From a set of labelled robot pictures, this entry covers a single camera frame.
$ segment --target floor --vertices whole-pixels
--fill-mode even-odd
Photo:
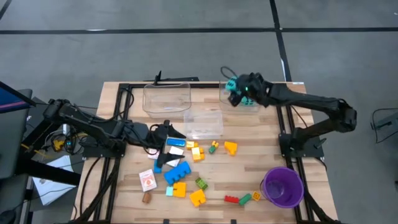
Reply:
[[[398,1],[275,1],[287,55],[285,71],[289,68],[285,74],[275,32],[132,34],[130,30],[273,28],[270,2],[274,1],[0,0],[0,5],[8,6],[0,11],[1,81],[31,88],[43,100],[66,98],[85,106],[97,105],[105,81],[147,80],[159,70],[167,78],[198,76],[215,81],[221,78],[220,67],[229,65],[237,73],[261,72],[270,81],[291,77],[305,82],[308,93],[344,98],[358,111],[356,131],[327,134],[323,146],[339,219],[395,223],[398,138],[375,144],[369,124],[374,110],[398,107],[398,29],[377,28],[398,27]],[[363,27],[375,28],[338,29]],[[284,32],[289,28],[307,29]],[[311,28],[336,29],[308,32]],[[29,32],[102,29],[119,31]],[[128,34],[121,34],[123,29]],[[315,121],[325,118],[313,114]],[[34,223],[66,222],[74,194],[35,212]]]

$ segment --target wooden table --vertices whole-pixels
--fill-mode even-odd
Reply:
[[[110,118],[113,115],[118,90],[118,82],[104,83],[97,115]],[[288,83],[293,91],[305,93],[303,83]],[[164,119],[153,119],[142,110],[142,88],[133,91],[135,102],[129,110],[129,119],[147,123],[162,123]],[[191,110],[198,108],[219,109],[218,88],[192,88]],[[313,124],[310,110],[296,108],[308,125]],[[283,110],[287,124],[286,111]],[[299,117],[294,114],[296,126],[303,126]],[[183,119],[171,119],[175,129],[184,133]],[[185,151],[192,173],[182,181],[187,183],[185,198],[167,197],[165,189],[167,183],[163,174],[156,174],[158,187],[151,191],[152,201],[149,204],[141,202],[142,192],[138,173],[153,169],[154,161],[147,158],[141,147],[128,146],[126,155],[121,159],[118,176],[118,186],[114,200],[112,223],[162,223],[169,219],[171,223],[230,223],[237,219],[238,223],[295,223],[293,209],[278,208],[264,197],[259,202],[254,200],[241,207],[224,202],[225,195],[242,197],[253,191],[259,192],[260,181],[266,172],[277,166],[285,166],[285,160],[280,155],[277,136],[280,128],[276,109],[273,106],[261,108],[258,113],[225,113],[223,112],[224,133],[218,142],[219,148],[215,154],[209,154],[207,149],[211,140],[199,141],[205,149],[205,160],[194,163],[190,151]],[[228,155],[223,147],[224,140],[237,142],[237,154]],[[85,162],[81,183],[83,183],[88,169],[94,158]],[[85,209],[98,191],[104,159],[101,159],[91,175],[85,189],[83,209]],[[308,188],[314,199],[326,214],[337,219],[333,198],[330,192],[325,168],[315,159],[303,159]],[[165,165],[163,172],[171,167]],[[209,187],[205,190],[206,203],[195,208],[189,199],[189,193],[198,190],[195,179],[201,177],[207,181]],[[82,184],[80,184],[75,205],[79,208]],[[101,218],[106,213],[108,195],[105,195]],[[303,202],[301,204],[303,218],[306,218]]]

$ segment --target purple bucket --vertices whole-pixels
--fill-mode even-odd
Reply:
[[[272,168],[264,177],[261,189],[268,200],[280,208],[296,207],[304,196],[304,186],[296,171]]]

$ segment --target clear plastic box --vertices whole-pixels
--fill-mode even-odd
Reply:
[[[224,131],[223,114],[220,110],[187,110],[184,125],[188,139],[219,139]]]
[[[220,81],[220,108],[223,111],[239,111],[239,112],[258,112],[260,106],[254,102],[253,105],[244,105],[240,103],[238,106],[233,107],[228,101],[228,97],[231,94],[225,89],[226,82]]]
[[[144,87],[142,109],[151,118],[182,117],[184,111],[191,107],[191,86],[189,83],[179,85]]]

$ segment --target red lego brick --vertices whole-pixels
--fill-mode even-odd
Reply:
[[[237,197],[232,197],[232,196],[227,196],[227,195],[225,195],[224,201],[231,202],[231,203],[239,203],[239,199]]]

